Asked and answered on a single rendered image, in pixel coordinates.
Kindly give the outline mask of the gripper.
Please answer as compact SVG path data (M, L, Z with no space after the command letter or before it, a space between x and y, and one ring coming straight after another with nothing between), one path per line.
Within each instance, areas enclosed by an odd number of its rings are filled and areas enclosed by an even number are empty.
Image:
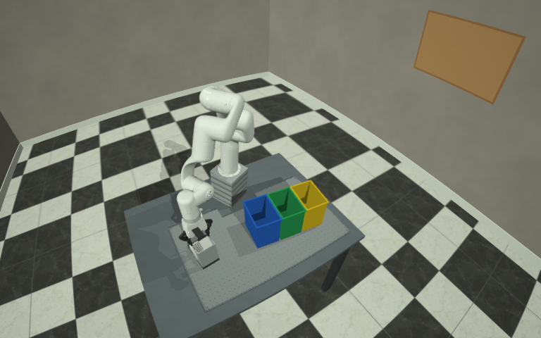
M190 239L195 237L196 235L194 235L192 230L194 228L198 227L202 232L205 231L207 236L210 237L209 230L210 230L212 222L213 222L212 219L205 220L202 214L201 214L200 220L197 223L194 223L194 224L188 224L182 218L182 227L183 227L184 231L179 236L179 239L181 239L181 240L183 240L185 242L188 242L189 245L193 246Z

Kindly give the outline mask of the yellow bin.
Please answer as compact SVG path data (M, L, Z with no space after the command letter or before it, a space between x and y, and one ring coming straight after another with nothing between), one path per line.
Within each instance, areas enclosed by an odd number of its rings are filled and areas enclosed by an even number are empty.
M302 231L322 224L329 201L323 196L317 186L309 180L293 185L290 188L307 210L304 215Z

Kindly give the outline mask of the green open bin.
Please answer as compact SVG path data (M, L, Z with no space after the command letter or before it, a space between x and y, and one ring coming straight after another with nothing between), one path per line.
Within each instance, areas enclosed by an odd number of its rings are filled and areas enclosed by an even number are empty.
M282 218L280 239L291 237L302 230L304 215L307 210L290 187L268 193L268 198Z

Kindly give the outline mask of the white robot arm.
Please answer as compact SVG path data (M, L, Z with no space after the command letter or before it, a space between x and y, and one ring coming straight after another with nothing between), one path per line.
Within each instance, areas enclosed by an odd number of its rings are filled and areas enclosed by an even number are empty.
M201 91L199 100L205 109L216 112L217 117L201 115L195 120L192 155L181 170L183 190L177 195L177 201L183 220L188 224L200 220L203 209L199 205L214 194L211 184L194 176L195 165L213 159L215 143L218 141L218 172L223 177L235 177L241 171L238 163L239 142L250 143L254 138L254 116L251 111L243 109L243 96L210 86Z

